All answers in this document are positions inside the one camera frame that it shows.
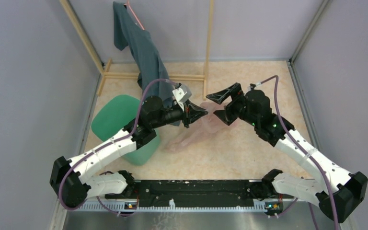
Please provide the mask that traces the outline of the pink plastic trash bag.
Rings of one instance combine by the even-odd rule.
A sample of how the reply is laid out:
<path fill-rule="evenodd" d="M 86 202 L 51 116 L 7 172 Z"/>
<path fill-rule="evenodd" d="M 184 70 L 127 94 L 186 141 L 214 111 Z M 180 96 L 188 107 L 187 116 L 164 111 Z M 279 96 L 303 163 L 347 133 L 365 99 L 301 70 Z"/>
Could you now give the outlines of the pink plastic trash bag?
<path fill-rule="evenodd" d="M 214 112 L 222 110 L 226 103 L 216 104 L 213 102 L 202 102 L 200 107 L 207 110 L 208 114 L 185 128 L 177 137 L 170 140 L 164 148 L 168 152 L 182 151 L 194 144 L 209 139 L 221 131 L 229 128 Z"/>

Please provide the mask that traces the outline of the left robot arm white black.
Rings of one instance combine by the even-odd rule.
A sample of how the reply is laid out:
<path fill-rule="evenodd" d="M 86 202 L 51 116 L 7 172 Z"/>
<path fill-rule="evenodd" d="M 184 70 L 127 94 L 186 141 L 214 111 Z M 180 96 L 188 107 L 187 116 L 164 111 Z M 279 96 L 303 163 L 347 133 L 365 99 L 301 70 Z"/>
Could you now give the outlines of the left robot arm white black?
<path fill-rule="evenodd" d="M 53 163 L 50 185 L 61 205 L 76 210 L 87 198 L 105 194 L 119 194 L 129 198 L 134 193 L 134 179 L 127 171 L 97 176 L 96 173 L 116 159 L 134 152 L 156 138 L 156 129 L 181 121 L 189 127 L 208 111 L 190 100 L 174 101 L 165 108 L 161 98 L 150 96 L 142 101 L 139 116 L 131 120 L 114 136 L 94 149 Z"/>

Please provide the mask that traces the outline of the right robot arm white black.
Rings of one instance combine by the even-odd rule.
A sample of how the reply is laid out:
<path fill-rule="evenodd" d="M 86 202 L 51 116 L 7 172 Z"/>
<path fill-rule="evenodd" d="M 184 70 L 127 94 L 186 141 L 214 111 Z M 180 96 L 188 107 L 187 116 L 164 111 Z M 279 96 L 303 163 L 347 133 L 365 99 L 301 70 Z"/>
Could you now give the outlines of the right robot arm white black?
<path fill-rule="evenodd" d="M 262 192 L 267 197 L 291 195 L 320 208 L 328 218 L 337 216 L 343 223 L 363 201 L 368 178 L 362 172 L 351 173 L 312 146 L 286 119 L 272 112 L 270 99 L 262 90 L 242 91 L 232 86 L 206 96 L 222 104 L 231 102 L 214 114 L 226 125 L 240 119 L 254 127 L 258 137 L 292 158 L 313 177 L 302 179 L 281 170 L 271 170 L 264 178 Z"/>

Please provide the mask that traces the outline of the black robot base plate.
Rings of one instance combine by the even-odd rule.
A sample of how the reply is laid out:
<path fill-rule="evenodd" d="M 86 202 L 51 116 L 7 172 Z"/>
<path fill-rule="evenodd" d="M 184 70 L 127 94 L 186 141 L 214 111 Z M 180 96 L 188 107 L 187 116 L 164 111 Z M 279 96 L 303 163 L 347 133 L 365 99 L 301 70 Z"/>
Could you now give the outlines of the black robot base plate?
<path fill-rule="evenodd" d="M 133 199 L 139 207 L 252 207 L 279 194 L 260 180 L 141 180 L 122 194 L 106 194 L 106 199 Z"/>

